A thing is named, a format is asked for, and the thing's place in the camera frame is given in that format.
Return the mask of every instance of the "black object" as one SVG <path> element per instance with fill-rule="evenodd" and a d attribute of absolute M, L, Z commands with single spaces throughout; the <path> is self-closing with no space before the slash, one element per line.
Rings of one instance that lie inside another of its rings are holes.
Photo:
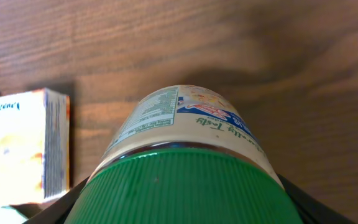
<path fill-rule="evenodd" d="M 280 178 L 284 188 L 286 189 L 287 194 L 295 204 L 295 207 L 298 210 L 303 223 L 354 223 L 341 214 L 318 202 L 314 198 L 310 197 L 308 194 L 306 194 L 304 191 L 299 189 L 280 174 L 277 175 L 278 178 Z M 71 189 L 66 195 L 64 195 L 50 207 L 29 219 L 26 223 L 64 223 L 87 180 L 88 178 L 78 184 L 74 189 Z"/>
<path fill-rule="evenodd" d="M 354 223 L 346 217 L 328 208 L 314 198 L 310 197 L 304 191 L 299 189 L 296 185 L 288 181 L 282 175 L 277 174 L 285 191 L 290 196 L 292 202 L 295 204 L 300 217 L 305 224 L 315 223 Z"/>

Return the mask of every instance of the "wood grain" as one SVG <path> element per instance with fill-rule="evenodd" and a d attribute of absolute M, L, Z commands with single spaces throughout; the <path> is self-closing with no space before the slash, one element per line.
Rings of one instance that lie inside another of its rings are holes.
<path fill-rule="evenodd" d="M 70 94 L 74 184 L 177 84 L 224 95 L 277 172 L 358 223 L 358 1 L 0 0 L 0 92 Z"/>

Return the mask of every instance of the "cardboard box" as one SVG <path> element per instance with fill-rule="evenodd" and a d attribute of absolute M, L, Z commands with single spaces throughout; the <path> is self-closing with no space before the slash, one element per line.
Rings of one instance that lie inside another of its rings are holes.
<path fill-rule="evenodd" d="M 0 97 L 0 206 L 69 190 L 70 99 L 49 89 Z"/>

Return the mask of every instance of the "blue logo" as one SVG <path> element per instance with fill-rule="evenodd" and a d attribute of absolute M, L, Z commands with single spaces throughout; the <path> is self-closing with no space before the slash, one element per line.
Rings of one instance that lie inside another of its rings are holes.
<path fill-rule="evenodd" d="M 0 103 L 0 110 L 8 109 L 8 108 L 20 110 L 19 102 L 15 102 L 15 103 Z"/>
<path fill-rule="evenodd" d="M 251 136 L 257 141 L 255 136 L 251 133 L 251 131 L 249 131 L 245 122 L 235 113 L 232 113 L 230 111 L 221 110 L 208 105 L 186 105 L 182 108 L 177 109 L 177 113 L 200 114 L 200 115 L 211 116 L 220 119 L 221 121 L 225 121 L 229 124 L 238 127 L 239 129 L 243 130 L 245 133 L 247 133 L 249 136 Z"/>

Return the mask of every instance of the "jar label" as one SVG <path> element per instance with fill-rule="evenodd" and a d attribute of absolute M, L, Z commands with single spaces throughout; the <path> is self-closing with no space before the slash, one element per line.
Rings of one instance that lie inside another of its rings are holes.
<path fill-rule="evenodd" d="M 166 87 L 140 101 L 95 172 L 134 149 L 164 142 L 198 142 L 230 149 L 256 163 L 282 186 L 236 109 L 221 95 L 192 85 Z"/>

